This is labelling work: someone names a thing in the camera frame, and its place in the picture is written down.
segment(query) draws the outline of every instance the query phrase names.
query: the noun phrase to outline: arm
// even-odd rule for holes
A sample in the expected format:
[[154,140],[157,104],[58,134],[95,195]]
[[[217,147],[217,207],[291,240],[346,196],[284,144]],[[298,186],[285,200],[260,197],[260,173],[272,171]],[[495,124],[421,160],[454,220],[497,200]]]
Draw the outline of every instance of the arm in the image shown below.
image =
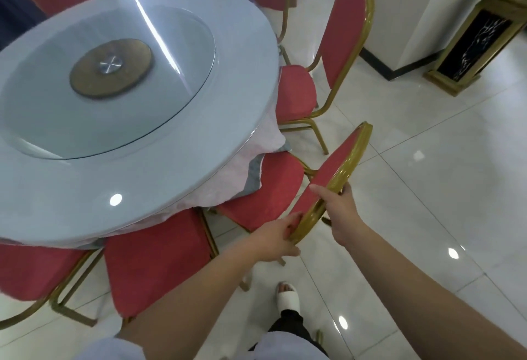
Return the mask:
[[264,224],[142,312],[117,337],[141,346],[147,360],[193,359],[255,263],[300,254],[287,240],[299,216]]
[[349,252],[395,323],[422,359],[527,359],[527,350],[444,289],[368,227],[352,190],[321,186],[335,240]]

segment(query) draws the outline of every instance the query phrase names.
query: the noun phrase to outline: white slipper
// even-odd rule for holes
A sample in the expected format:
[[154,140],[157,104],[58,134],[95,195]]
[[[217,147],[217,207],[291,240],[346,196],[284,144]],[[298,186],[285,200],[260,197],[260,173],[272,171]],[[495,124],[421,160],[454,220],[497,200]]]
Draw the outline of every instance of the white slipper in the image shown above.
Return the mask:
[[[278,292],[281,284],[287,284],[292,291]],[[282,313],[283,310],[294,310],[300,314],[300,299],[296,288],[286,281],[282,281],[276,285],[276,307],[278,312]]]

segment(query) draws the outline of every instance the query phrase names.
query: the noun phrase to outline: person's left hand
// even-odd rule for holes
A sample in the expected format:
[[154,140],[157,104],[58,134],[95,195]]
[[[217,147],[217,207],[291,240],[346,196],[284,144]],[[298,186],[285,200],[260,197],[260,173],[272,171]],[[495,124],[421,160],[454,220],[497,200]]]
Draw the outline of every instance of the person's left hand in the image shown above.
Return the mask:
[[254,251],[258,261],[276,261],[283,256],[299,256],[300,249],[291,241],[292,224],[296,224],[302,213],[290,214],[283,219],[269,221],[249,235],[247,245]]

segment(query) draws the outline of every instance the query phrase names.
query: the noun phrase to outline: black pants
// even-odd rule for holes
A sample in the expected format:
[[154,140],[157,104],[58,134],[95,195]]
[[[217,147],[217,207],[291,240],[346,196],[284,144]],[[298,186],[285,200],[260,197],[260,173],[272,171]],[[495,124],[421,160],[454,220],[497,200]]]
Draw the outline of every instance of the black pants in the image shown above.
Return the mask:
[[[309,331],[306,330],[306,327],[304,327],[303,322],[304,322],[304,319],[296,311],[284,310],[282,311],[282,313],[280,313],[280,318],[277,319],[274,322],[274,324],[271,326],[271,328],[269,329],[269,332],[284,331],[284,332],[289,332],[291,334],[295,334],[296,336],[299,336],[300,338],[303,338],[309,343],[313,344],[315,347],[317,347],[322,353],[324,353],[327,356],[328,354],[322,348],[322,346],[320,346],[317,342],[311,339],[311,335],[309,335]],[[253,351],[256,345],[254,345],[251,349],[249,349],[249,351]]]

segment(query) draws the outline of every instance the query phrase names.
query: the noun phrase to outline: white pillar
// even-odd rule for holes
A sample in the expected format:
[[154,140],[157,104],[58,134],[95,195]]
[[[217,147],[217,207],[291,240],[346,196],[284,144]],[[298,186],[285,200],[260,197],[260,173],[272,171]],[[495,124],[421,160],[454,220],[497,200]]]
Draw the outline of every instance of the white pillar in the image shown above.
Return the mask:
[[365,48],[392,70],[443,49],[478,0],[375,0]]

